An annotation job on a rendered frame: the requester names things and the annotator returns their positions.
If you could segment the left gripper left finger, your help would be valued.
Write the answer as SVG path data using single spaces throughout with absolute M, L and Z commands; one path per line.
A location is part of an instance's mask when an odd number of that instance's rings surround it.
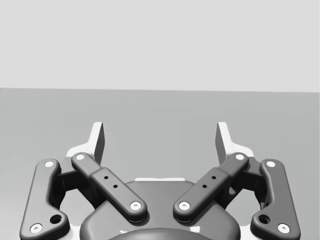
M 147 217 L 146 202 L 110 169 L 101 166 L 105 147 L 102 122 L 95 122 L 86 143 L 68 150 L 65 159 L 37 163 L 19 230 L 21 239 L 62 239 L 71 230 L 61 211 L 66 192 L 78 189 L 97 209 L 110 203 L 128 222 Z

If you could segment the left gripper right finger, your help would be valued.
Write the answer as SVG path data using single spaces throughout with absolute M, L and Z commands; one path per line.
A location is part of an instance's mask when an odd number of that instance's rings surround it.
M 225 122 L 218 122 L 215 147 L 219 166 L 210 169 L 173 204 L 173 217 L 189 223 L 212 202 L 226 208 L 243 190 L 254 192 L 260 210 L 249 225 L 258 239 L 300 239 L 301 229 L 284 164 L 257 161 L 253 151 L 232 141 Z

